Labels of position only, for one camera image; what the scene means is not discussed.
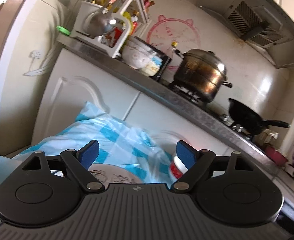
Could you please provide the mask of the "red white bowl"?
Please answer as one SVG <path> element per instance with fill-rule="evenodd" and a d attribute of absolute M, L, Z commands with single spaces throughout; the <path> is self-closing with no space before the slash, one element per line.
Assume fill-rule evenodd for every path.
<path fill-rule="evenodd" d="M 169 166 L 169 177 L 171 181 L 174 183 L 175 181 L 180 179 L 187 171 L 188 169 L 182 163 L 180 158 L 178 156 L 174 156 Z"/>

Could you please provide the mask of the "stacked white bowls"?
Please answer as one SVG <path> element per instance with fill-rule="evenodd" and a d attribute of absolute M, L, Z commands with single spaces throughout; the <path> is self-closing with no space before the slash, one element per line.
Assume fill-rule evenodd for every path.
<path fill-rule="evenodd" d="M 137 37 L 130 36 L 122 48 L 123 61 L 134 69 L 145 67 L 154 56 L 159 53 Z"/>

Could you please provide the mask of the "red shallow bowl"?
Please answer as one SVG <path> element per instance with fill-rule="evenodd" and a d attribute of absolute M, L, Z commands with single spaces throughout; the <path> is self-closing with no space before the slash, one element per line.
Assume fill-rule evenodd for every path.
<path fill-rule="evenodd" d="M 283 167 L 289 161 L 270 145 L 266 145 L 264 152 L 278 167 Z"/>

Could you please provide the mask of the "blue patterned bowl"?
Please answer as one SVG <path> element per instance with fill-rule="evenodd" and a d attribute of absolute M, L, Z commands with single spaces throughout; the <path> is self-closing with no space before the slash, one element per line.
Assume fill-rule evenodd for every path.
<path fill-rule="evenodd" d="M 110 183 L 142 184 L 143 182 L 133 173 L 124 168 L 108 164 L 92 164 L 88 171 L 95 176 L 106 188 Z"/>

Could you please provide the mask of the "white clip holder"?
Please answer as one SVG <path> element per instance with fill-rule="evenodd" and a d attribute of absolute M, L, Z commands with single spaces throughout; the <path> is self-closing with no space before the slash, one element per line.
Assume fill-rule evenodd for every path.
<path fill-rule="evenodd" d="M 259 144 L 268 144 L 271 139 L 277 139 L 278 138 L 278 132 L 275 132 L 271 129 L 265 129 L 258 135 L 257 142 Z"/>

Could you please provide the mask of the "black frying pan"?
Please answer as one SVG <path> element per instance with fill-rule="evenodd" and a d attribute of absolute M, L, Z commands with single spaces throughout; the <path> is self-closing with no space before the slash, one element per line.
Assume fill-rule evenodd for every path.
<path fill-rule="evenodd" d="M 290 128 L 290 124 L 287 122 L 263 119 L 258 113 L 238 100 L 229 98 L 228 101 L 228 113 L 233 120 L 233 124 L 240 125 L 252 136 L 260 134 L 265 129 L 269 129 L 269 126 Z"/>

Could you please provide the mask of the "gas stove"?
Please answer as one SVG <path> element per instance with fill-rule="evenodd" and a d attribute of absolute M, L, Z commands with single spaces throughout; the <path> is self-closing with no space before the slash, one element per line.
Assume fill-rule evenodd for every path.
<path fill-rule="evenodd" d="M 251 133 L 245 126 L 237 124 L 229 115 L 229 112 L 224 108 L 221 108 L 214 102 L 204 102 L 201 97 L 194 91 L 188 90 L 183 86 L 177 85 L 175 82 L 166 84 L 166 87 L 172 90 L 173 92 L 179 94 L 181 97 L 187 99 L 206 113 L 213 116 L 219 122 L 223 123 L 225 126 L 233 130 L 235 133 L 239 134 L 241 137 L 254 142 L 254 137 L 261 134 L 263 131 L 267 130 L 268 127 L 263 127 L 260 133 L 254 134 Z"/>

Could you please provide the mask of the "blue checkered tablecloth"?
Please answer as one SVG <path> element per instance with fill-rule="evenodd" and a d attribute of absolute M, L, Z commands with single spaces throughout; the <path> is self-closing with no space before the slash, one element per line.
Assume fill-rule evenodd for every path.
<path fill-rule="evenodd" d="M 172 156 L 144 130 L 128 125 L 90 102 L 85 104 L 74 123 L 27 148 L 15 159 L 23 160 L 35 151 L 58 155 L 67 149 L 79 150 L 91 140 L 99 142 L 96 164 L 124 168 L 145 183 L 172 184 L 169 176 Z"/>

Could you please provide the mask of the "white cabinet doors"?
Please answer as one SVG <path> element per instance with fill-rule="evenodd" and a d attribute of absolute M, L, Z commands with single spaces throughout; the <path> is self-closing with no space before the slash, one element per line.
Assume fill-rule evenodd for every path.
<path fill-rule="evenodd" d="M 74 123 L 87 102 L 132 127 L 144 130 L 172 158 L 179 140 L 196 149 L 210 149 L 218 155 L 230 155 L 236 151 L 168 107 L 67 49 L 59 52 L 44 90 L 31 146 Z M 260 168 L 280 188 L 285 200 L 294 205 L 294 192 Z"/>

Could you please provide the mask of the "steel steamer pot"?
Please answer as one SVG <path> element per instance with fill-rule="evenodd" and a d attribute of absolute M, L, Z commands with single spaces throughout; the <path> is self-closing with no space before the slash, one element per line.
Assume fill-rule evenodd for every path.
<path fill-rule="evenodd" d="M 182 62 L 174 74 L 171 87 L 184 88 L 206 103 L 214 100 L 221 86 L 233 87 L 227 81 L 226 66 L 212 51 L 191 49 L 181 53 L 176 49 L 175 53 Z"/>

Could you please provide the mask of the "grey steel countertop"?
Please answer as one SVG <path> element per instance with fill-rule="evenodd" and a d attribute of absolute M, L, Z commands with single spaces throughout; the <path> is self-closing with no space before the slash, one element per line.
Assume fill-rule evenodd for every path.
<path fill-rule="evenodd" d="M 67 50 L 153 98 L 191 123 L 204 129 L 229 147 L 244 152 L 251 161 L 262 167 L 279 181 L 282 181 L 284 185 L 294 192 L 294 180 L 283 169 L 278 168 L 253 143 L 235 133 L 200 107 L 197 107 L 155 80 L 140 74 L 126 64 L 107 56 L 77 39 L 59 34 L 57 41 L 63 44 Z"/>

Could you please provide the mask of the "blue yellow small bowl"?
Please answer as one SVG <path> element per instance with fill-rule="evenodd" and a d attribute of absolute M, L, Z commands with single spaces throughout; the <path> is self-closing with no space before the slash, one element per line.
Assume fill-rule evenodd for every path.
<path fill-rule="evenodd" d="M 157 74 L 157 72 L 160 70 L 161 65 L 162 59 L 154 56 L 151 61 L 146 64 L 145 67 L 139 70 L 139 72 L 147 77 L 152 77 Z"/>

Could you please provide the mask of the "dark soy sauce bottle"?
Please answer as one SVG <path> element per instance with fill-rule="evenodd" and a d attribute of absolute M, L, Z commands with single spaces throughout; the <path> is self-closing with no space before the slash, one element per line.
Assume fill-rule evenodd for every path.
<path fill-rule="evenodd" d="M 171 42 L 170 47 L 167 49 L 167 55 L 169 58 L 171 58 L 171 61 L 169 62 L 167 68 L 171 72 L 175 72 L 177 70 L 179 62 L 180 62 L 179 57 L 175 53 L 177 45 L 178 45 L 178 42 L 173 40 Z"/>

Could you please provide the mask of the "green plastic clip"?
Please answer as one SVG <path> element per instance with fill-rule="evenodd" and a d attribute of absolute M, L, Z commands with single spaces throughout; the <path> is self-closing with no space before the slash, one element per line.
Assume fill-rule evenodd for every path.
<path fill-rule="evenodd" d="M 67 30 L 66 28 L 62 27 L 62 26 L 57 26 L 56 30 L 66 36 L 69 36 L 71 34 L 71 32 L 69 30 Z"/>

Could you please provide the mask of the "white utensil rack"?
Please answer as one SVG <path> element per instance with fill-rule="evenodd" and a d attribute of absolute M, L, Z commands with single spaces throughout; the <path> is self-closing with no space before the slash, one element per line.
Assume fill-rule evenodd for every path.
<path fill-rule="evenodd" d="M 131 24 L 123 16 L 123 13 L 132 1 L 116 0 L 112 3 L 111 9 L 107 8 L 111 0 L 107 0 L 103 6 L 83 1 L 70 37 L 79 39 L 94 48 L 100 49 L 109 57 L 115 58 L 130 34 Z M 103 38 L 114 33 L 117 24 L 123 24 L 124 29 L 120 31 L 121 34 L 116 39 L 115 44 L 109 46 L 103 43 Z"/>

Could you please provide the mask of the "range hood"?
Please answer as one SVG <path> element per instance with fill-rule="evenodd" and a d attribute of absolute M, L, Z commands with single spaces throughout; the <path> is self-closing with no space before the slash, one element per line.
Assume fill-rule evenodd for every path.
<path fill-rule="evenodd" d="M 294 67 L 294 22 L 271 0 L 199 0 L 198 5 L 276 68 Z"/>

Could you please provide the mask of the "steel ladle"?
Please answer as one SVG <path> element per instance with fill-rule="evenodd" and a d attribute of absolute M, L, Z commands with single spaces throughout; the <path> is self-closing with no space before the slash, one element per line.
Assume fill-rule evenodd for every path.
<path fill-rule="evenodd" d="M 84 30 L 91 38 L 107 34 L 116 26 L 117 21 L 112 16 L 112 11 L 104 11 L 105 9 L 101 7 L 86 18 Z"/>

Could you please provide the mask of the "white spice shelf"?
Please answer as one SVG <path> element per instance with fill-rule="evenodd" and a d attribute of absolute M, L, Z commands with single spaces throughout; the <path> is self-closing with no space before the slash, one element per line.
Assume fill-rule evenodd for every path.
<path fill-rule="evenodd" d="M 147 0 L 121 0 L 119 4 L 119 12 L 123 15 L 125 11 L 128 13 L 138 12 L 138 25 L 133 31 L 133 35 L 141 37 L 150 24 L 148 15 L 149 1 Z"/>

